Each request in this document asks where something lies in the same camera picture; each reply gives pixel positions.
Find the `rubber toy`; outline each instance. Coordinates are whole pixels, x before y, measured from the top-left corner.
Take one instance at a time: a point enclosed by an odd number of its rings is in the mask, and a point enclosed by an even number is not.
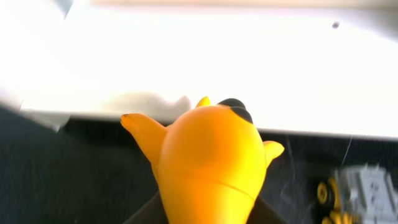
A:
[[[139,113],[121,124],[151,163],[171,224],[246,223],[271,160],[284,147],[262,142],[242,102],[197,107],[164,127]]]

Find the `black floor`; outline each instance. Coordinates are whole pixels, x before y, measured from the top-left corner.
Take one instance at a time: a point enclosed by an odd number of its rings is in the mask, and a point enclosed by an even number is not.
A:
[[[341,165],[349,139],[262,137],[286,150],[260,197],[287,223],[318,223],[317,182]],[[398,142],[353,139],[343,165],[378,163],[398,187],[397,161]],[[122,223],[156,191],[149,163],[120,124],[72,119],[54,133],[0,110],[0,223]]]

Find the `toy's body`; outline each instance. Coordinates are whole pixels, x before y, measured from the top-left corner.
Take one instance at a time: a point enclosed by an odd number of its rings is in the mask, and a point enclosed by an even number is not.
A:
[[[170,223],[245,223],[284,148],[262,142],[244,105],[199,102],[167,128],[142,114],[122,116],[152,164]]]

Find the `black eye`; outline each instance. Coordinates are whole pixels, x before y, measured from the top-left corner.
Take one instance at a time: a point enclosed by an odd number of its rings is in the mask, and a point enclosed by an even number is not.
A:
[[[249,123],[253,123],[253,120],[251,118],[251,115],[249,114],[249,112],[247,110],[245,110],[244,108],[240,107],[240,106],[232,106],[231,110],[234,111],[235,114],[237,114],[238,116],[240,116],[241,118],[243,118],[245,121],[249,122]]]
[[[238,107],[242,107],[243,109],[246,109],[246,107],[244,106],[244,104],[242,103],[242,101],[237,100],[235,98],[229,98],[226,100],[223,100],[221,102],[218,103],[219,105],[225,105],[225,106],[238,106]]]

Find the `orange toy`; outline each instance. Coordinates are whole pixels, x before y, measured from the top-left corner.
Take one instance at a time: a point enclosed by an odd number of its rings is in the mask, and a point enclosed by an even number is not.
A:
[[[169,223],[246,223],[271,160],[284,148],[262,142],[243,103],[204,97],[164,127],[143,114],[121,124],[152,164]]]

